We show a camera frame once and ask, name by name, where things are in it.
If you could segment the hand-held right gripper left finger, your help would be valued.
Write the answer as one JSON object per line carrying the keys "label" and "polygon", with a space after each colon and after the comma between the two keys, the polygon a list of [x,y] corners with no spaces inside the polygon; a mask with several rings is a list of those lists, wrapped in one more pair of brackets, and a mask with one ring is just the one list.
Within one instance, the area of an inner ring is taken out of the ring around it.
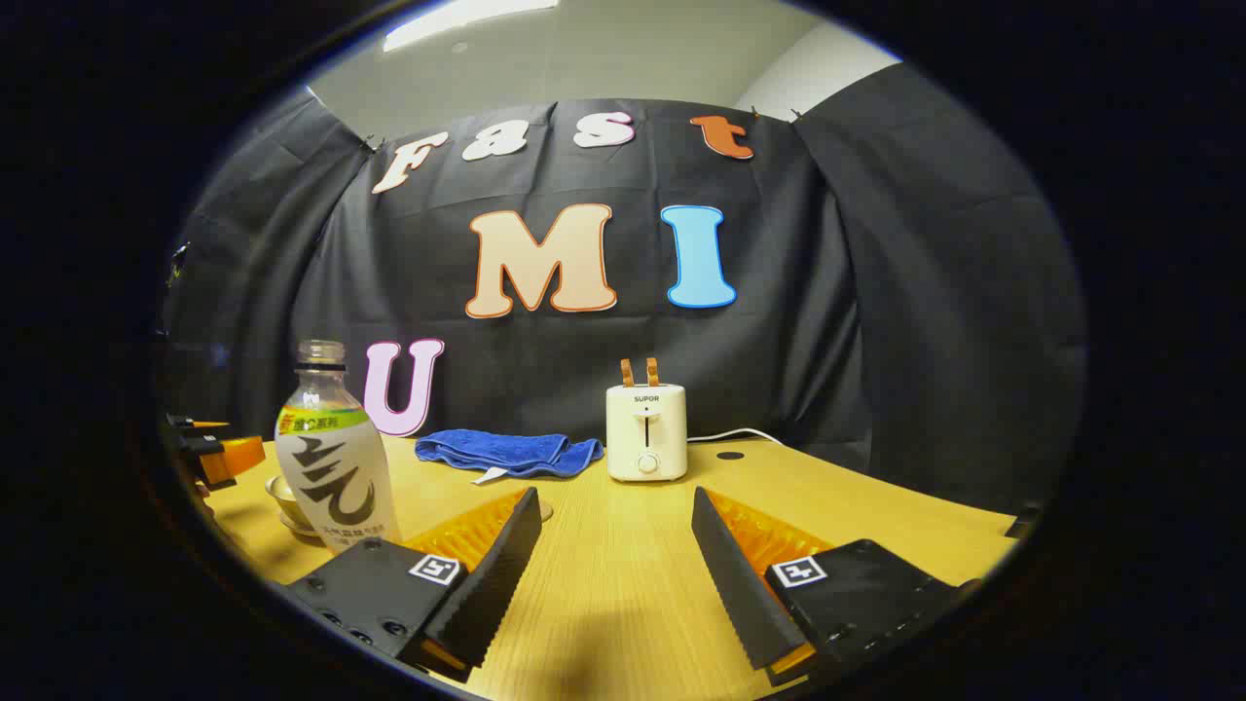
{"label": "hand-held right gripper left finger", "polygon": [[542,524],[538,491],[516,491],[405,544],[366,537],[287,590],[356,642],[464,684],[487,657]]}

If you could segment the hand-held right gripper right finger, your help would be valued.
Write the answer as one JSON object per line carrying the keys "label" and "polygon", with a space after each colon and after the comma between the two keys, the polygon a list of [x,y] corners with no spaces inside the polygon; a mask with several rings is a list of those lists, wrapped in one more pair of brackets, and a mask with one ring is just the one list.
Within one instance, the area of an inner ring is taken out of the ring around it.
{"label": "hand-held right gripper right finger", "polygon": [[774,686],[845,679],[981,585],[931,576],[872,538],[829,544],[705,488],[692,532],[745,655]]}

